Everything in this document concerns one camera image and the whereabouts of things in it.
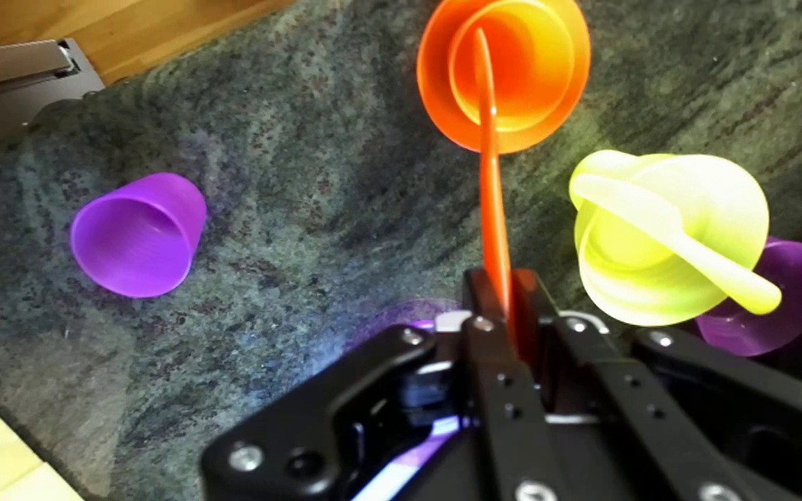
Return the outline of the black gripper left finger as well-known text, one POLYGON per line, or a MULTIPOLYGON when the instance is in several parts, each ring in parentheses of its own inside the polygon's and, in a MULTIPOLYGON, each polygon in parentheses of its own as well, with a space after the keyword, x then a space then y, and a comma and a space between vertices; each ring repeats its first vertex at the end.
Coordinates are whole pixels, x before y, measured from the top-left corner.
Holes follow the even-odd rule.
POLYGON ((493 495, 498 501, 563 501, 559 463, 549 445, 531 371, 509 343, 506 316, 484 270, 466 274, 461 305, 474 311, 461 335, 466 373, 493 495))

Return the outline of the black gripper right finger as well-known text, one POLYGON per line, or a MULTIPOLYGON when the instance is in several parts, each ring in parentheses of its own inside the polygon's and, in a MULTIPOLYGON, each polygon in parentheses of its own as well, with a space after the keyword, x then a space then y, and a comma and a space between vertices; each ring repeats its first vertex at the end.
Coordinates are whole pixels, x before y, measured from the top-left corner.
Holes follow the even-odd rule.
POLYGON ((521 353, 538 366, 563 466, 585 501, 745 501, 745 487, 663 382, 585 311, 511 279, 521 353))

